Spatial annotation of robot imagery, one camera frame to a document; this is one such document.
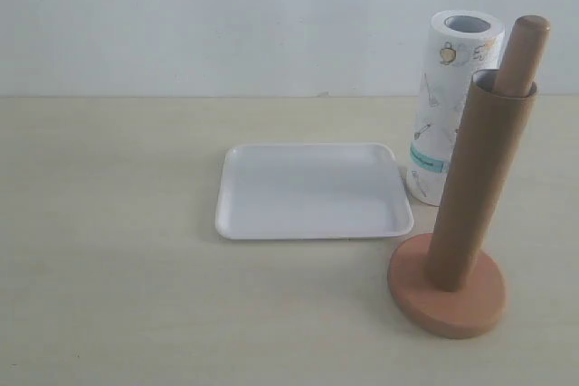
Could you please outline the brown cardboard tube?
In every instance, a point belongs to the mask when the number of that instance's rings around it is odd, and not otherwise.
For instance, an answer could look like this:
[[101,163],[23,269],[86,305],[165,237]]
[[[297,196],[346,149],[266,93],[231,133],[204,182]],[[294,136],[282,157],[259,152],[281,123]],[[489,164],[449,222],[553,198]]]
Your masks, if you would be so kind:
[[536,96],[530,78],[476,72],[451,158],[426,272],[444,291],[468,280]]

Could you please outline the printed paper towel roll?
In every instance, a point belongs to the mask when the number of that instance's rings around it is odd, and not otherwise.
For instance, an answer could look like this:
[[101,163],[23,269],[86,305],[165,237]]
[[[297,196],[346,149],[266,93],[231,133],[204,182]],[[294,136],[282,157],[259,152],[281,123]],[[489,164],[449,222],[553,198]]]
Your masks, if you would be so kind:
[[504,24],[490,14],[447,10],[432,17],[406,176],[419,201],[440,204],[472,75],[498,67],[504,35]]

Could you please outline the wooden paper towel holder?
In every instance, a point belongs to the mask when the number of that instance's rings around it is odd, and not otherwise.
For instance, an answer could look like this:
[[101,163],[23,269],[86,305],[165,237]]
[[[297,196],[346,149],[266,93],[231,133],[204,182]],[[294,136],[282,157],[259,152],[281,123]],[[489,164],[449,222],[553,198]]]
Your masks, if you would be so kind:
[[[543,16],[518,17],[497,70],[535,82],[550,30],[551,24]],[[394,301],[409,319],[438,336],[466,339],[485,334],[500,321],[507,301],[501,270],[481,248],[485,238],[465,286],[444,291],[426,272],[433,231],[411,237],[394,251],[387,273]]]

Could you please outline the white rectangular tray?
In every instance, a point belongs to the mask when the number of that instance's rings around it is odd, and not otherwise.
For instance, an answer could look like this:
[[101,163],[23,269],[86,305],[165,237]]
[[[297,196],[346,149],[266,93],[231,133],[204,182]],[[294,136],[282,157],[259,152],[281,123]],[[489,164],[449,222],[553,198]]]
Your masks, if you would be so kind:
[[414,218],[389,147],[273,143],[226,153],[214,225],[228,240],[378,239]]

